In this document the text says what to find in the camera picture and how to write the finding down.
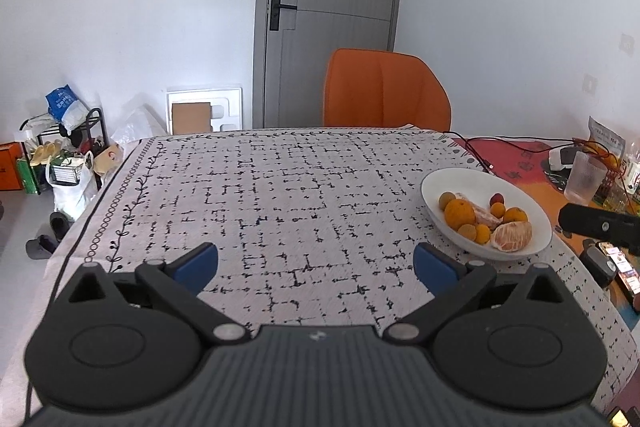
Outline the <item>peeled pomelo segment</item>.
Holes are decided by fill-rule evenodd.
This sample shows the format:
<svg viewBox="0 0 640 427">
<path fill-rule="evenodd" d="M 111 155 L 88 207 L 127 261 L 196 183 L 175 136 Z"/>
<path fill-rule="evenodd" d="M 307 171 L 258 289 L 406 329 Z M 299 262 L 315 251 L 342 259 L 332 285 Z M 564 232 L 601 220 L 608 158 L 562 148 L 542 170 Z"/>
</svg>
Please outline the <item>peeled pomelo segment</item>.
<svg viewBox="0 0 640 427">
<path fill-rule="evenodd" d="M 464 194 L 456 193 L 458 199 L 468 202 L 474 210 L 474 215 L 477 223 L 484 223 L 484 225 L 488 225 L 490 230 L 495 230 L 495 228 L 499 227 L 502 224 L 502 219 L 498 219 L 491 215 L 489 210 L 486 210 L 484 207 L 480 207 L 480 205 L 475 204 L 471 200 L 469 200 Z"/>
<path fill-rule="evenodd" d="M 528 221 L 511 221 L 499 225 L 491 233 L 490 244 L 503 253 L 514 253 L 525 248 L 533 237 L 533 227 Z"/>
</svg>

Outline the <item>small orange kumquat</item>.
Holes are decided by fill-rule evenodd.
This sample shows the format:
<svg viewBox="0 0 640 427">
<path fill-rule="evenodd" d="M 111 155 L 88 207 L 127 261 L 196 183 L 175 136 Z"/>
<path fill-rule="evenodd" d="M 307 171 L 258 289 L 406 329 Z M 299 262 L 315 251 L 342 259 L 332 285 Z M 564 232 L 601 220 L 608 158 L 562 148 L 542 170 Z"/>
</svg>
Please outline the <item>small orange kumquat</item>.
<svg viewBox="0 0 640 427">
<path fill-rule="evenodd" d="M 502 219 L 506 213 L 506 205 L 501 202 L 495 202 L 490 206 L 490 213 L 492 216 Z"/>
<path fill-rule="evenodd" d="M 490 241 L 491 238 L 491 230 L 488 225 L 484 225 L 484 223 L 478 223 L 475 227 L 475 239 L 474 242 L 476 244 L 485 245 Z"/>
<path fill-rule="evenodd" d="M 509 222 L 527 222 L 528 216 L 527 213 L 524 212 L 520 207 L 510 207 L 508 208 L 502 217 L 503 223 Z"/>
</svg>

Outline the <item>red lychee front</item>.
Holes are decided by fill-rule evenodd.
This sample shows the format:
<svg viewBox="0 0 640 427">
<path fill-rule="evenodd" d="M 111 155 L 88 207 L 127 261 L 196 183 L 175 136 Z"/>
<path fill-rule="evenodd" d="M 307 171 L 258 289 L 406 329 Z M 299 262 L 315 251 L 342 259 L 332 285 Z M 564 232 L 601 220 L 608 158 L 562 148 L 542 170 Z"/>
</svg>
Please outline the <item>red lychee front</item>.
<svg viewBox="0 0 640 427">
<path fill-rule="evenodd" d="M 501 193 L 495 193 L 494 195 L 491 196 L 491 199 L 489 200 L 490 205 L 494 205 L 495 203 L 503 203 L 503 202 L 504 202 L 504 199 Z"/>
</svg>

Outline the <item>large orange mandarin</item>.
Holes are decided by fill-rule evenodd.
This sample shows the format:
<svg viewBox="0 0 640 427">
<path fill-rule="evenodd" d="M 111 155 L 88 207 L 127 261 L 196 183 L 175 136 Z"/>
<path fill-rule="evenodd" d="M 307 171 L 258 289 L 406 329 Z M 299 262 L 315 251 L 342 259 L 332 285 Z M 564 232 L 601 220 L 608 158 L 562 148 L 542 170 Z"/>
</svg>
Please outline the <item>large orange mandarin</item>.
<svg viewBox="0 0 640 427">
<path fill-rule="evenodd" d="M 458 231 L 464 225 L 475 225 L 476 216 L 474 207 L 467 200 L 453 199 L 448 202 L 444 210 L 446 225 L 454 231 Z"/>
</svg>

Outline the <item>green brown round fruit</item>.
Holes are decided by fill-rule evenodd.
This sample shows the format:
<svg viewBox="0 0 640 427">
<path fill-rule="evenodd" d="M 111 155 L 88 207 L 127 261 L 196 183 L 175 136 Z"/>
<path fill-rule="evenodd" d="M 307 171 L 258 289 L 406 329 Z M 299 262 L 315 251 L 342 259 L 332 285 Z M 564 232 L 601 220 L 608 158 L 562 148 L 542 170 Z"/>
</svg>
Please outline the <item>green brown round fruit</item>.
<svg viewBox="0 0 640 427">
<path fill-rule="evenodd" d="M 438 206 L 440 210 L 446 210 L 446 207 L 451 201 L 457 199 L 457 196 L 452 192 L 444 192 L 439 196 Z"/>
</svg>

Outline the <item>smartphone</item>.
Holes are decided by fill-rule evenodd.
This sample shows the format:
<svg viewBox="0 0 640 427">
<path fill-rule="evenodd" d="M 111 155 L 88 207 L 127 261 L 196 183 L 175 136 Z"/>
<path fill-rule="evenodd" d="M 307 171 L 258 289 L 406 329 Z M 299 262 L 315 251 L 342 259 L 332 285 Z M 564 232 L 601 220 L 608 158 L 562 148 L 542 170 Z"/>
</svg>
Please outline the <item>smartphone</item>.
<svg viewBox="0 0 640 427">
<path fill-rule="evenodd" d="M 638 311 L 640 296 L 639 273 L 634 269 L 634 266 L 631 265 L 625 253 L 617 246 L 608 242 L 599 242 L 598 246 L 600 250 L 608 256 L 608 259 L 613 262 L 613 265 L 615 265 L 616 281 L 623 290 L 630 306 Z"/>
</svg>

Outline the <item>clear plastic cup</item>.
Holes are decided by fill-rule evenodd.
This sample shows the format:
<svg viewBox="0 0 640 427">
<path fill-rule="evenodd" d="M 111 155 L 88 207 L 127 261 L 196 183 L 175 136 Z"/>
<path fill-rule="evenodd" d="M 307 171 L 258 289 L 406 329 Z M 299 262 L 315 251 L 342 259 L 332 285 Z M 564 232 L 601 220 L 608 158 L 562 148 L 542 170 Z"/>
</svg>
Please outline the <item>clear plastic cup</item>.
<svg viewBox="0 0 640 427">
<path fill-rule="evenodd" d="M 588 206 L 605 179 L 608 169 L 593 155 L 578 151 L 564 189 L 568 202 Z"/>
</svg>

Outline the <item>white charger block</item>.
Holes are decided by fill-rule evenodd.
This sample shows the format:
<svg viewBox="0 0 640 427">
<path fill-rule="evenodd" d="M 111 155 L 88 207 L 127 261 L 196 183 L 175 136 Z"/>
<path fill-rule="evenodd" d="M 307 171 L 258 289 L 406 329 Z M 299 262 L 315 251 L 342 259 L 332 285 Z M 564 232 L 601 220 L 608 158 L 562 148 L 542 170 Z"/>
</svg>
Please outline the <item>white charger block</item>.
<svg viewBox="0 0 640 427">
<path fill-rule="evenodd" d="M 572 169 L 575 156 L 579 152 L 578 147 L 565 146 L 553 149 L 549 152 L 548 163 L 552 172 L 562 172 L 564 169 Z"/>
</svg>

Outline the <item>grey snack bag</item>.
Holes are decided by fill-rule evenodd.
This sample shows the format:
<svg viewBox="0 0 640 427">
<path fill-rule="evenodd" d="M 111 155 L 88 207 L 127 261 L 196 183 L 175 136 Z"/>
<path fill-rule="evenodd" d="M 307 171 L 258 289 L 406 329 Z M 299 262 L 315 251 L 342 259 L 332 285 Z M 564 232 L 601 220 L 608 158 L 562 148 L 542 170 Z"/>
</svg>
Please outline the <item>grey snack bag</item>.
<svg viewBox="0 0 640 427">
<path fill-rule="evenodd" d="M 588 120 L 588 129 L 590 141 L 605 147 L 605 150 L 612 153 L 616 158 L 620 158 L 624 154 L 626 140 L 617 132 L 598 122 L 592 116 Z"/>
</svg>

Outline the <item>red orange table mat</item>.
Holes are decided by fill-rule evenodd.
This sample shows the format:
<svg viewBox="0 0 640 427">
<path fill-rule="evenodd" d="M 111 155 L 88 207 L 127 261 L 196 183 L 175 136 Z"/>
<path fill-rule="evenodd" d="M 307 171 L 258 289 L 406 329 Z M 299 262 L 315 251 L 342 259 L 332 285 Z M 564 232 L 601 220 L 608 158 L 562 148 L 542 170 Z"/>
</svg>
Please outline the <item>red orange table mat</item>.
<svg viewBox="0 0 640 427">
<path fill-rule="evenodd" d="M 565 177 L 548 167 L 549 152 L 570 144 L 570 141 L 538 138 L 468 138 L 457 139 L 477 161 L 491 173 L 517 186 L 531 196 L 546 212 L 555 233 L 576 255 L 582 254 L 585 238 L 570 236 L 558 226 L 560 209 L 567 203 L 560 181 Z"/>
</svg>

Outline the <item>white shopping bag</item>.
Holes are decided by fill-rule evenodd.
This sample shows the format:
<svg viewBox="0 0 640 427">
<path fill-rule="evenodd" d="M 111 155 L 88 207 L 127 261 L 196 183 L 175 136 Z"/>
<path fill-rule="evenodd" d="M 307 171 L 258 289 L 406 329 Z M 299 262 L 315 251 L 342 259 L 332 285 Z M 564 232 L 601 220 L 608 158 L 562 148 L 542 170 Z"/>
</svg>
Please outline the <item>white shopping bag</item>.
<svg viewBox="0 0 640 427">
<path fill-rule="evenodd" d="M 71 221 L 77 221 L 98 194 L 98 183 L 93 173 L 93 154 L 88 152 L 82 158 L 77 158 L 77 161 L 79 164 L 76 166 L 62 165 L 63 169 L 74 175 L 74 184 L 70 181 L 58 181 L 51 161 L 47 161 L 44 167 L 47 184 L 53 190 L 54 210 Z"/>
</svg>

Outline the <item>white plate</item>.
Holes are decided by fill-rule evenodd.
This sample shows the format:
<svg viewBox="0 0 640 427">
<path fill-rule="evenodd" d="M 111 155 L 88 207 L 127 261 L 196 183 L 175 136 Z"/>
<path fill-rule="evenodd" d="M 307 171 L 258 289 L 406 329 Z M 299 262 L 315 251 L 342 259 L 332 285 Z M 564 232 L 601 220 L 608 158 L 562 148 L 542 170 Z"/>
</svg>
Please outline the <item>white plate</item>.
<svg viewBox="0 0 640 427">
<path fill-rule="evenodd" d="M 475 257 L 514 262 L 551 244 L 546 213 L 498 177 L 467 168 L 438 169 L 423 178 L 421 195 L 436 229 Z"/>
</svg>

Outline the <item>orange box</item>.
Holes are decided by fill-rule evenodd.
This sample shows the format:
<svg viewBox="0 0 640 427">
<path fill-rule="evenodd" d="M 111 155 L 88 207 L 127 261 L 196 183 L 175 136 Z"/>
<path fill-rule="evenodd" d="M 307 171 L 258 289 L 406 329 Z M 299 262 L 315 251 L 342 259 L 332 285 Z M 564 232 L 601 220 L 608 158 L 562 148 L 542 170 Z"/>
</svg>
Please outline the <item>orange box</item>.
<svg viewBox="0 0 640 427">
<path fill-rule="evenodd" d="M 20 191 L 23 189 L 22 180 L 18 173 L 16 162 L 23 157 L 20 143 L 8 142 L 0 144 L 0 190 Z"/>
</svg>

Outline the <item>black white patterned tablecloth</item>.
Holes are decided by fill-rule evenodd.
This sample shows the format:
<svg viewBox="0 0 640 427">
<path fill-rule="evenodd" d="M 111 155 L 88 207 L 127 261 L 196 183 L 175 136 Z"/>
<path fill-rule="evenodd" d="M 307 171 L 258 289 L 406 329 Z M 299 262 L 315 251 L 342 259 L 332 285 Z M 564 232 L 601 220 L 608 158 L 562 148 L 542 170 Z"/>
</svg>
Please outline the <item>black white patterned tablecloth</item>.
<svg viewBox="0 0 640 427">
<path fill-rule="evenodd" d="M 81 262 L 122 272 L 204 241 L 216 244 L 220 265 L 203 299 L 249 329 L 387 326 L 430 297 L 413 275 L 416 244 L 463 258 L 420 193 L 425 175 L 447 167 L 476 161 L 448 136 L 416 128 L 144 140 L 50 259 L 27 327 Z"/>
</svg>

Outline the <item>blue white plastic bag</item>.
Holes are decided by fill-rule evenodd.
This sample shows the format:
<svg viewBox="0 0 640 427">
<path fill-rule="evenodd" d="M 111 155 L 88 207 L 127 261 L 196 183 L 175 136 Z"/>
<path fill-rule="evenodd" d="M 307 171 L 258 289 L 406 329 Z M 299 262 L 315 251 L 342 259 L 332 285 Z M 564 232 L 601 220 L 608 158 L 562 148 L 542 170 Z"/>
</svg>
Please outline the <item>blue white plastic bag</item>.
<svg viewBox="0 0 640 427">
<path fill-rule="evenodd" d="M 75 94 L 70 86 L 53 89 L 46 95 L 48 112 L 69 134 L 84 124 L 89 108 Z"/>
</svg>

